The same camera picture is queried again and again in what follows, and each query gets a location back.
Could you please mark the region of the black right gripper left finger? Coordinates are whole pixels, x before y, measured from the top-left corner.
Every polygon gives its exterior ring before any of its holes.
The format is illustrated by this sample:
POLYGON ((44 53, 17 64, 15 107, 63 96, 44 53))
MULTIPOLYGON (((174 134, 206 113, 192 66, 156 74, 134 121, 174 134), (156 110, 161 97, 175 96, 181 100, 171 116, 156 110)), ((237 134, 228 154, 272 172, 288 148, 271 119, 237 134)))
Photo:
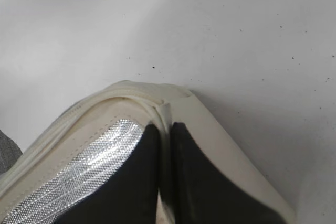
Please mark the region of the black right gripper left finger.
POLYGON ((117 172, 55 223, 155 223, 159 150, 158 129, 147 125, 136 148, 117 172))

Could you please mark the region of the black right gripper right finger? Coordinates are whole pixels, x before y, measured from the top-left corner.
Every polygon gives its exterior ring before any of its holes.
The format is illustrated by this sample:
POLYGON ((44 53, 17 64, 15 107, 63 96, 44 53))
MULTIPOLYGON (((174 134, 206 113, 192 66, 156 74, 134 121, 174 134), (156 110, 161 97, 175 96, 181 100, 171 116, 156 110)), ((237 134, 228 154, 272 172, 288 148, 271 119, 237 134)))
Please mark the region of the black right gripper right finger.
POLYGON ((285 223, 222 174, 182 122, 161 150, 160 194, 171 223, 285 223))

